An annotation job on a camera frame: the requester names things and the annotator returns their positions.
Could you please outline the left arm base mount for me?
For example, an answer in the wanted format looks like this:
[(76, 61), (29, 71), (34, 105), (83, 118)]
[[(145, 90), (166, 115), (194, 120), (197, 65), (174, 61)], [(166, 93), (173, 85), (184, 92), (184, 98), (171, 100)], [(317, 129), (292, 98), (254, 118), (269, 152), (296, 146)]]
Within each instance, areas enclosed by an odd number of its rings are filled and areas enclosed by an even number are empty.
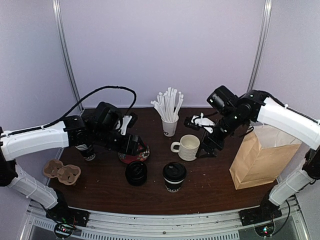
[(77, 227), (86, 227), (90, 213), (86, 210), (70, 208), (66, 203), (58, 203), (51, 209), (41, 205), (46, 217), (55, 222), (54, 234), (60, 239), (69, 238)]

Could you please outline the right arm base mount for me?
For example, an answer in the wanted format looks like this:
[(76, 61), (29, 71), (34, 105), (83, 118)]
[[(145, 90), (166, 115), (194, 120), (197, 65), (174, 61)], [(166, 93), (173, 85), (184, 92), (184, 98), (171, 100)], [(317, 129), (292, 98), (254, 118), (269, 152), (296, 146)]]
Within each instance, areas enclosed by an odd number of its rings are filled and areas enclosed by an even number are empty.
[(282, 216), (279, 206), (264, 198), (260, 205), (239, 212), (242, 226), (255, 225), (255, 233), (260, 237), (271, 237), (276, 232), (275, 218)]

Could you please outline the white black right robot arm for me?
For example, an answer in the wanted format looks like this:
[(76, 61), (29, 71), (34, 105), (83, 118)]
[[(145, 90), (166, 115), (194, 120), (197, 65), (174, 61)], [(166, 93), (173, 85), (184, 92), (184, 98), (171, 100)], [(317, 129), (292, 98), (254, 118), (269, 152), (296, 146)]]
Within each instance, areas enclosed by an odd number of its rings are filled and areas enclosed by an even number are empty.
[(191, 125), (207, 132), (201, 140), (200, 150), (207, 157), (224, 148), (224, 140), (241, 125), (259, 122), (281, 130), (309, 146), (305, 162), (285, 180), (274, 186), (256, 210), (259, 220), (268, 220), (290, 196), (320, 178), (320, 122), (282, 103), (271, 93), (251, 90), (241, 96), (226, 86), (215, 89), (206, 100), (222, 117), (212, 122), (204, 114), (191, 117)]

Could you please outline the stack of black lids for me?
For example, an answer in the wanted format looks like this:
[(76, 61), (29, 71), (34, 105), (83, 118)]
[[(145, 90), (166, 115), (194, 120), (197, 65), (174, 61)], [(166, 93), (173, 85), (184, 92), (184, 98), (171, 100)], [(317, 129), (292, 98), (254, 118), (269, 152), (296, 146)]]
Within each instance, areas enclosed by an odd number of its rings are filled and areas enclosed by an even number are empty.
[(127, 182), (135, 187), (142, 186), (147, 181), (147, 165), (142, 161), (133, 161), (125, 169)]

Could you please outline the black white paper cup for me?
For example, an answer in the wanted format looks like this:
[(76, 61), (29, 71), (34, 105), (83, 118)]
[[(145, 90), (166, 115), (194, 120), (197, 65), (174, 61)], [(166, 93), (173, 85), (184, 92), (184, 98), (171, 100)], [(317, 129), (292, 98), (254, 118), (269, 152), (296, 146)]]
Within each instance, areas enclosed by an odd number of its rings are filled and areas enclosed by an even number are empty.
[(162, 170), (165, 187), (170, 193), (178, 192), (187, 176), (186, 167), (178, 162), (166, 164)]

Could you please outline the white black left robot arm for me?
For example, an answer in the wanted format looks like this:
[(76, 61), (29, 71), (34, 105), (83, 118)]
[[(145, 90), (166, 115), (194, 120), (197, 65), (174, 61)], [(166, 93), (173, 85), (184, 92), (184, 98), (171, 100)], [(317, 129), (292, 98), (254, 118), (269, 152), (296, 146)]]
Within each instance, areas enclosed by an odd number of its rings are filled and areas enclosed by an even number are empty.
[(0, 185), (37, 201), (61, 222), (72, 218), (64, 195), (26, 173), (16, 158), (56, 148), (76, 147), (84, 158), (95, 157), (95, 145), (136, 156), (147, 147), (138, 135), (127, 132), (137, 121), (134, 113), (123, 115), (112, 104), (100, 102), (93, 114), (67, 115), (53, 125), (0, 132)]

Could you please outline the stack of paper cups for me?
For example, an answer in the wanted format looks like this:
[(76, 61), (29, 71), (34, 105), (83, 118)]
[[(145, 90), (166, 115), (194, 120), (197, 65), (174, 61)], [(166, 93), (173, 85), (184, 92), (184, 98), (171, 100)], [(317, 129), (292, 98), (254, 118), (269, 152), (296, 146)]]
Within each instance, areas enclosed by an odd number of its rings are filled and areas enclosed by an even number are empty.
[(92, 161), (96, 157), (94, 146), (92, 144), (81, 144), (75, 146), (75, 148), (80, 152), (86, 161)]

